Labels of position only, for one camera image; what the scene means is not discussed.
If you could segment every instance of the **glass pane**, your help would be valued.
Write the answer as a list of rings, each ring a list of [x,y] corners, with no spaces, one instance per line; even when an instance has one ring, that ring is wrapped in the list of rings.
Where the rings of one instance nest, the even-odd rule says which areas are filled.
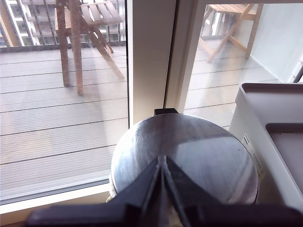
[[[184,113],[226,129],[240,83],[293,82],[302,66],[303,4],[255,4],[241,20],[248,6],[206,6],[185,104]]]
[[[107,21],[109,30],[98,9],[99,30],[66,21],[63,37],[55,11],[64,10],[30,2],[4,1],[13,33],[1,34],[1,204],[107,183],[128,129],[124,1],[112,3],[120,18]],[[81,7],[78,20],[90,23]]]

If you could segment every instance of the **glass door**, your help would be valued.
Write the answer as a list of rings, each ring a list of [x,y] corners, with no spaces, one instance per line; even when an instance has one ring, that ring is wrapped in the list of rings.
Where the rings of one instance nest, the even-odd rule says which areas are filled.
[[[228,130],[239,84],[295,80],[302,67],[303,3],[183,4],[178,19],[190,19],[177,22],[166,107]]]
[[[119,139],[163,107],[175,9],[175,0],[1,0],[2,225],[39,198],[107,185]],[[81,203],[105,202],[105,191]]]

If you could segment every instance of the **label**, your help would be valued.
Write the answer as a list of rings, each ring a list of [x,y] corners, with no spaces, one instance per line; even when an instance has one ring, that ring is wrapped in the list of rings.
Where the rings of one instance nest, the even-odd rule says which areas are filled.
[[[255,164],[255,167],[257,169],[259,180],[261,181],[263,179],[264,175],[265,175],[264,168],[262,167],[262,164],[260,162],[260,158],[258,157],[259,155],[255,152],[255,150],[254,150],[248,136],[246,135],[246,133],[244,134],[241,143],[246,147],[247,151],[249,152],[250,157],[251,157],[251,159],[252,159],[252,161]]]

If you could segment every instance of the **white door frame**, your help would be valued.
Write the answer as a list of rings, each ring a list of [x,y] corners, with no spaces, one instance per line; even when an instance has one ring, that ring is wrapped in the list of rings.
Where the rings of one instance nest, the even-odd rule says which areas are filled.
[[[177,3],[165,107],[183,113],[206,4],[303,3],[303,0],[179,0]]]
[[[163,108],[176,0],[128,1],[130,126]]]

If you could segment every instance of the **window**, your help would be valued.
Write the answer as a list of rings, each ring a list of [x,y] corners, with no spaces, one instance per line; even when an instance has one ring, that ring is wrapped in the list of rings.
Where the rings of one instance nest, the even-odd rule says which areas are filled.
[[[113,41],[119,41],[118,34],[113,34]]]
[[[31,15],[34,15],[35,14],[35,11],[34,11],[34,8],[32,5],[28,5],[28,8],[29,8],[29,11],[30,11],[30,14]],[[40,15],[40,9],[41,8],[44,8],[43,6],[39,6],[39,5],[35,5],[35,9],[36,9],[36,13],[37,13],[37,16]]]
[[[0,37],[0,47],[6,47],[6,41],[4,37]]]
[[[22,37],[22,40],[24,42],[24,46],[31,46],[32,45],[32,41],[29,37]]]
[[[41,37],[38,38],[40,45],[43,44],[43,39]],[[53,37],[44,37],[45,45],[55,44]]]
[[[207,5],[184,113],[228,129],[239,83],[292,82],[303,54],[302,10],[300,3]]]
[[[20,33],[27,33],[27,26],[24,21],[16,21],[16,23]]]
[[[124,10],[124,3],[119,3]],[[137,9],[149,10],[144,15],[140,10],[133,12],[133,3]],[[1,75],[5,75],[0,78],[2,204],[107,182],[111,155],[115,143],[128,129],[128,118],[132,125],[163,106],[175,2],[127,4],[129,40],[126,43],[126,18],[121,16],[123,42],[109,43],[124,79],[116,76],[94,43],[86,39],[89,43],[81,46],[82,64],[78,64],[82,65],[82,96],[77,95],[75,55],[70,44],[69,87],[63,85],[61,56],[56,49],[59,46],[26,47],[26,52],[0,55]],[[145,26],[140,26],[139,21],[145,21]],[[13,135],[17,136],[14,145]],[[14,156],[5,156],[10,149],[14,149]],[[10,222],[5,222],[2,215],[1,223]]]
[[[13,11],[14,17],[22,17],[22,9],[17,4],[10,5],[11,10]]]

